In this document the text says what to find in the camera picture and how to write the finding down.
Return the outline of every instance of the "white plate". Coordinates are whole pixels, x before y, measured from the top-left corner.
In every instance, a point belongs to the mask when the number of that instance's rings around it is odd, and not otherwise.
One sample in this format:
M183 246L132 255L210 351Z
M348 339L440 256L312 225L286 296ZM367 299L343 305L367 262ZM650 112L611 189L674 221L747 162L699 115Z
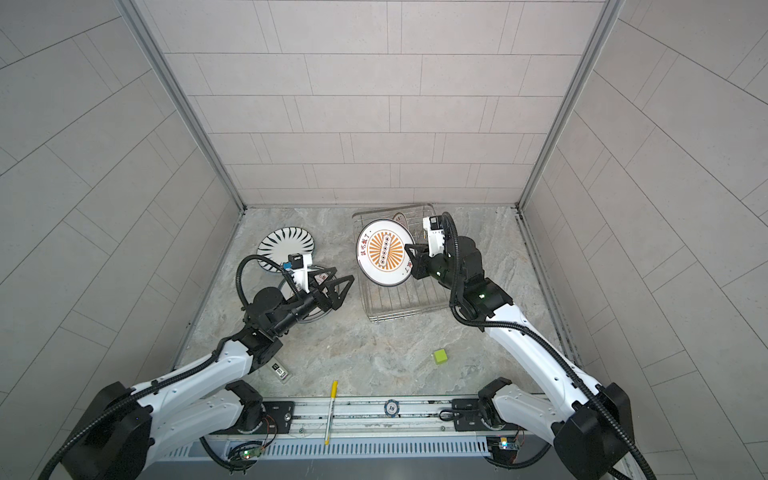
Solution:
M292 253L312 253L314 250L315 240L310 232L299 227L285 227L264 237L256 253L282 265ZM259 265L267 272L277 273L277 269L267 262L259 260Z
M406 243L413 243L413 238L402 225L394 220L376 220L357 237L357 263L376 285L397 286L411 275Z

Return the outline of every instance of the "gray marble surface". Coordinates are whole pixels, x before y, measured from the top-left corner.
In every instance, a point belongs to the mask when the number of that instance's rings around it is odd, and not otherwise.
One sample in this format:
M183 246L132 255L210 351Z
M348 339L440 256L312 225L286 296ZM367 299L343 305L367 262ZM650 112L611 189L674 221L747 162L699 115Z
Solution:
M362 275L355 258L352 208L249 209L215 280L202 317L181 363L208 354L219 338L241 328L242 312L234 289L240 259L256 252L259 242L280 227L303 227L315 238L315 263L335 266L339 275ZM485 275L505 288L528 319L555 345L554 326L541 294L514 211L509 207L441 208L450 211L460 235L471 237L482 252ZM280 277L251 262L243 273L248 298ZM459 324L440 310L372 323L360 298L359 281L341 309L315 323L294 326L282 338L276 358L290 371L282 384L267 369L248 375L263 396L327 396L339 380L340 396L473 394L498 376L529 392L540 392L531 377L496 341ZM436 365L432 352L444 348L448 362Z

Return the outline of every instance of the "yellow marker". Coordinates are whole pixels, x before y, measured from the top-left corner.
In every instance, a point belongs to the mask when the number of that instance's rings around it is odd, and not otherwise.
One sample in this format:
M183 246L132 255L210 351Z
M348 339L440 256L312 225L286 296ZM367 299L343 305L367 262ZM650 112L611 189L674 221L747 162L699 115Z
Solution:
M333 400L336 398L337 386L339 386L339 380L333 380L333 387L331 387L331 402L328 405L328 423L326 423L326 445L331 441L331 418L333 417Z

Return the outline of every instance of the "gray wall tile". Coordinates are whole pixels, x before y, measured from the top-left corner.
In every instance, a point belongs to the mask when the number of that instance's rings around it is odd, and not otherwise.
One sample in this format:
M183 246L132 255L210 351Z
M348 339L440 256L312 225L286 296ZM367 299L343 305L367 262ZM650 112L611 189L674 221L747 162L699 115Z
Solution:
M583 249L605 225L603 216L568 164L564 165L552 194Z
M150 143L150 145L152 145L154 151L160 155L160 158L163 159L163 162L165 162L165 166L168 167L168 170L172 172L178 170L179 164L176 162L176 159L174 158L173 154L171 154L170 150L168 150L168 147L165 146L163 141L157 135L157 132L153 131L150 133L147 136L147 141Z
M225 205L223 213L207 238L205 246L190 272L190 278L197 285L208 285L211 282L214 269L218 265L219 258L224 247L227 246L232 229L239 218L240 212L235 207L235 204L230 201Z
M720 21L723 15L728 22ZM637 26L726 78L765 33L766 16L768 4L752 0L653 2Z
M273 164L342 164L338 134L262 134Z
M387 53L402 53L402 2L386 4Z
M387 132L388 97L296 97L306 132Z
M172 361L189 324L202 300L203 290L194 282L187 280L181 290L179 300L174 304L163 328L157 335L147 359L141 366L136 382L147 382L170 372Z
M118 242L170 179L149 141L142 141L78 204L78 210Z
M581 314L585 320L591 319L607 307L608 301L600 290L600 285L594 278L587 259L581 253L576 237L568 225L565 225L557 238L552 241L552 246L558 255L565 277L571 285Z
M680 440L696 478L760 479L762 475L701 375L689 373L662 383L654 387L654 393ZM716 429L723 440L720 450L723 456L718 458L727 458L727 461L713 461L706 434L711 429Z
M89 30L88 38L123 85L149 70L149 62L136 48L136 41L122 18Z
M162 120L147 89L134 81L47 145L93 187Z
M672 280L678 273L682 273L694 263L696 263L696 257L688 250L688 247L682 247L646 275L643 281L651 292L655 292L660 286Z
M111 255L114 249L118 248L117 241L99 228L96 223L91 222L76 208L73 208L69 215L64 217L64 222L77 230L80 235L93 242L96 247L101 248L107 255Z
M270 188L292 179L292 188L308 188L301 165L233 165L232 170L242 188Z
M599 329L613 322L615 318L614 311L609 306L606 306L597 315L587 320L587 328L594 335Z
M0 71L0 147L21 160L110 94L73 41L9 65Z
M195 57L214 95L311 94L303 55L200 53Z
M768 212L768 180L742 199L744 205L752 212L760 216Z
M768 369L765 345L698 263L656 290L654 297L739 437L764 440L768 413L749 406L768 396L762 380Z
M627 172L718 285L768 260L768 227L661 130Z
M645 378L648 379L648 383L651 386L694 371L696 371L696 366L691 362L685 350L668 356L666 359L659 360L643 369Z
M0 32L0 58L4 63L9 64L24 58L24 54L13 45L13 42Z
M119 330L173 237L149 213L142 214L74 309Z
M571 114L558 140L558 150L584 181L603 151L603 144L576 112Z
M581 55L601 7L593 2L525 4L512 53Z
M561 101L560 97L501 97L491 132L545 134Z
M517 95L529 60L527 55L424 55L421 94Z
M643 453L677 450L680 444L672 432L659 402L650 389L637 359L632 355L627 339L618 322L611 322L594 334L594 342L600 351L608 375L632 399L634 437Z
M76 404L79 409L86 409L96 393L113 382L125 386L136 383L136 376L152 348L152 340L160 333L173 306L152 287L144 290L80 395Z
M352 134L357 164L423 164L434 146L435 134Z
M24 55L30 55L118 16L110 2L13 2L3 8L0 30Z
M316 169L315 175L320 188L389 186L389 165L386 164L325 165Z
M385 2L271 2L283 53L386 53Z
M615 159L605 165L589 195L637 268L646 276L683 242Z
M165 117L174 113L176 105L174 105L173 101L168 96L168 93L160 83L160 79L157 77L154 70L150 70L141 75L140 79L141 83L143 83L147 91L149 91L149 95L152 96L152 100L154 100L157 108L160 108L160 112L162 112L163 116Z
M400 187L465 187L468 175L467 164L413 164L400 169Z
M282 97L195 98L213 133L293 131Z
M208 82L192 53L168 53L165 59L187 95L212 95Z
M261 159L250 134L210 134L209 137L225 165L271 163L269 158Z
M596 254L596 252L600 249L600 247L603 246L603 243L606 242L609 238L613 236L613 232L611 231L611 228L606 223L599 232L597 232L592 240L589 240L589 243L587 243L587 246L584 247L582 250L584 253L584 257L589 260L592 258L593 255Z
M218 218L224 210L227 202L231 200L229 190L218 178L214 179L203 194L203 201L210 211Z
M749 443L746 449L754 458L761 472L768 472L768 442Z
M303 68L309 69L315 95L418 95L422 59L418 55L306 55Z
M259 25L261 33L264 35L266 48L270 53L281 53L280 39L277 37L275 22L272 20L272 10L267 0L254 0L253 7L256 8L256 14L259 16Z
M730 301L764 342L768 342L766 285L768 285L768 263L760 265L723 287Z
M262 198L261 204L275 207L283 207L286 204L333 205L336 202L333 192L332 188L263 188L259 190L260 198Z
M0 439L0 463L6 475L32 475L40 452L56 436L106 351L67 330L56 330L0 406L4 432Z
M90 63L91 67L96 70L98 76L101 77L101 80L103 80L105 84L107 84L112 93L123 88L123 84L120 83L112 69L109 68L104 57L102 57L101 53L96 49L94 42L88 37L87 32L83 32L80 35L73 37L72 40L77 44L80 51L83 52L83 55L88 59L88 63Z
M480 165L476 187L523 188L531 173L531 165Z
M171 302L176 302L176 299L179 297L179 292L175 288L173 288L168 282L161 279L157 274L155 273L151 280L149 281L149 286L157 290L157 292L164 296L165 298L169 299Z
M0 391L11 391L107 258L60 223L0 283Z
M683 349L615 237L605 242L589 264L640 366L649 366Z
M195 207L157 267L157 275L181 291L213 228L200 208Z
M487 196L487 188L415 188L413 201L440 202L444 204L483 204Z
M657 475L686 475L694 473L682 450L648 453L645 455L645 458L648 460L648 465Z
M444 164L511 164L524 135L447 134Z
M589 364L595 361L600 353L595 347L594 340L589 333L587 323L584 321L584 316L581 315L581 310L576 303L571 287L568 284L568 279L565 278L565 273L558 260L555 260L549 267L549 275L557 291L556 297L560 304L561 311L565 316L566 325L568 331L571 334L571 338L574 340L581 362Z
M407 204L412 203L412 188L336 188L338 204Z
M643 112L738 198L768 178L768 105L679 57Z
M165 211L160 208L160 205L158 205L156 202L152 202L149 204L149 207L147 207L147 212L154 217L155 220L160 222L160 225L163 226L163 228L170 233L172 236L176 236L179 233L179 227L175 224L175 222L168 216L168 214L165 213Z
M106 346L107 348L109 348L114 338L118 335L113 329L107 328L98 322L94 322L74 310L67 315L67 318L65 318L63 322L61 322L61 328L69 330L72 333L77 333L79 336L96 342L101 346Z
M0 177L0 278L53 230L88 185L46 147Z
M652 121L594 72L576 111L622 166L629 163L654 129Z
M166 118L163 123L157 126L155 133L157 133L163 145L170 151L170 154L174 156L176 163L179 165L182 165L197 147L187 129L187 125L184 124L178 113L174 113Z
M522 196L522 188L489 188L485 196L487 204L516 204Z
M579 60L580 55L531 55L520 95L565 95Z
M634 100L666 49L643 32L619 21L594 69L623 96Z
M406 2L402 53L495 54L507 10L499 2Z
M480 128L483 97L403 97L402 131L476 132Z
M200 150L195 150L176 170L154 201L176 225L184 225L215 176Z
M169 52L266 52L251 2L147 0Z

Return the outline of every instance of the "wire dish rack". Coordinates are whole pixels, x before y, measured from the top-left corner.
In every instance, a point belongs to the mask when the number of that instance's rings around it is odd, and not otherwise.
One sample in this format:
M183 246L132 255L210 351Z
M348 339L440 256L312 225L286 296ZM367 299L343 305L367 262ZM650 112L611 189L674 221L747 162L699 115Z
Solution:
M435 208L431 204L357 212L352 215L355 240L369 223L382 218L392 220L396 214L406 216L408 231L413 236L414 243L426 243L422 219L435 215ZM359 278L362 306L372 322L448 308L449 291L431 277L421 280L411 277L398 286L376 285L362 271Z

